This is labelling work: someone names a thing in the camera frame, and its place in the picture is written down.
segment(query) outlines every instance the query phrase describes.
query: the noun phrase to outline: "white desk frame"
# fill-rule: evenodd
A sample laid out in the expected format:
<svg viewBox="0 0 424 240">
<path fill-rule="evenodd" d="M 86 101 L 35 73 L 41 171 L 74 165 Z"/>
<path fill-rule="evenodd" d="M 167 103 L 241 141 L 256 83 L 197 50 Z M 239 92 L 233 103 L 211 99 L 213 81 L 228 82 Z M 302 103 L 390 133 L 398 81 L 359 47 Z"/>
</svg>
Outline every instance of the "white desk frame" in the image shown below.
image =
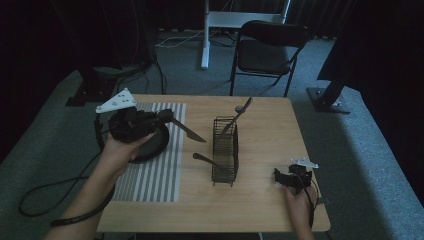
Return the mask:
<svg viewBox="0 0 424 240">
<path fill-rule="evenodd" d="M 246 13 L 246 12 L 217 12 L 209 11 L 209 0 L 205 0 L 205 29 L 202 54 L 202 69 L 209 66 L 209 28 L 241 28 L 251 20 L 262 20 L 267 22 L 285 23 L 291 0 L 286 0 L 281 14 L 271 13 Z"/>
</svg>

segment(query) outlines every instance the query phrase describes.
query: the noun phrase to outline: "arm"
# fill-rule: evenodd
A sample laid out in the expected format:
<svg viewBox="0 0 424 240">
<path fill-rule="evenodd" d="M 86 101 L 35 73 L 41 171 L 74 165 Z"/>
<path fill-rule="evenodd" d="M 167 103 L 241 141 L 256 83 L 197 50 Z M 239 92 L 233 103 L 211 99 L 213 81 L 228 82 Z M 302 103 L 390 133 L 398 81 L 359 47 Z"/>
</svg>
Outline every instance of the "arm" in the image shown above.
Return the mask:
<svg viewBox="0 0 424 240">
<path fill-rule="evenodd" d="M 314 235 L 309 227 L 310 203 L 304 190 L 293 195 L 290 189 L 283 185 L 289 218 L 299 240 L 314 240 Z M 312 200 L 317 199 L 316 192 L 312 187 L 307 191 Z"/>
<path fill-rule="evenodd" d="M 132 143 L 122 143 L 109 134 L 100 160 L 71 205 L 61 216 L 62 219 L 81 216 L 99 206 L 110 193 L 116 180 L 128 167 L 128 161 L 137 156 L 138 148 L 153 134 Z M 75 224 L 52 228 L 45 240 L 88 239 L 95 237 L 102 212 Z"/>
</svg>

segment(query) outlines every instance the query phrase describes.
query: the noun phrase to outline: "white plastic mount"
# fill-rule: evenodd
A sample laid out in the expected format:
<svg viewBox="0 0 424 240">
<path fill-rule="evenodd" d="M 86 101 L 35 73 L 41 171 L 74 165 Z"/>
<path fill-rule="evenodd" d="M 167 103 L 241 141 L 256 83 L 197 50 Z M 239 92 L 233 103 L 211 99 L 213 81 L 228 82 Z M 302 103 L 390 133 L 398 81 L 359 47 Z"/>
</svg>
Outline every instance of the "white plastic mount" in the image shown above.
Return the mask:
<svg viewBox="0 0 424 240">
<path fill-rule="evenodd" d="M 115 111 L 119 109 L 134 107 L 135 105 L 137 105 L 137 102 L 135 101 L 128 88 L 125 88 L 116 96 L 103 103 L 101 106 L 97 106 L 96 113 Z"/>
<path fill-rule="evenodd" d="M 290 159 L 290 161 L 294 164 L 304 166 L 304 167 L 311 167 L 311 168 L 319 168 L 318 164 L 313 163 L 309 160 L 306 160 L 305 158 L 302 159 Z"/>
</svg>

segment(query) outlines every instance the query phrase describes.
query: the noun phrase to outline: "chair backrest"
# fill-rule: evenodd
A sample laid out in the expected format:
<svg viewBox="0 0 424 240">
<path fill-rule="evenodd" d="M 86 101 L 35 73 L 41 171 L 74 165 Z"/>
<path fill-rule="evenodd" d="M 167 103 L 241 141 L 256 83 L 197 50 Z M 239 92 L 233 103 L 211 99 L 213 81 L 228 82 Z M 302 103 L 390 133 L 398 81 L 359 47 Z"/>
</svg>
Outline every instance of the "chair backrest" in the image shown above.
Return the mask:
<svg viewBox="0 0 424 240">
<path fill-rule="evenodd" d="M 271 23 L 253 20 L 243 24 L 239 30 L 241 36 L 252 37 L 258 41 L 274 46 L 303 48 L 310 39 L 308 28 L 303 25 Z"/>
</svg>

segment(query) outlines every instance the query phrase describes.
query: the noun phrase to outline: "placemat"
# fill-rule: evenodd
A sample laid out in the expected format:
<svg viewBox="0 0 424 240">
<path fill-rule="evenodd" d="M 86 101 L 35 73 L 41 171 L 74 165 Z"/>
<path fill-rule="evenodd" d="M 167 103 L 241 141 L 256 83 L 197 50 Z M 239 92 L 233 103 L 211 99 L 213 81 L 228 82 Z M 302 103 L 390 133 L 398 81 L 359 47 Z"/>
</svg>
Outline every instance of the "placemat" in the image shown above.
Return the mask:
<svg viewBox="0 0 424 240">
<path fill-rule="evenodd" d="M 138 103 L 138 110 L 172 109 L 174 117 L 184 124 L 184 103 Z M 167 123 L 170 139 L 166 149 L 154 159 L 130 164 L 116 183 L 114 201 L 177 202 L 184 131 Z"/>
</svg>

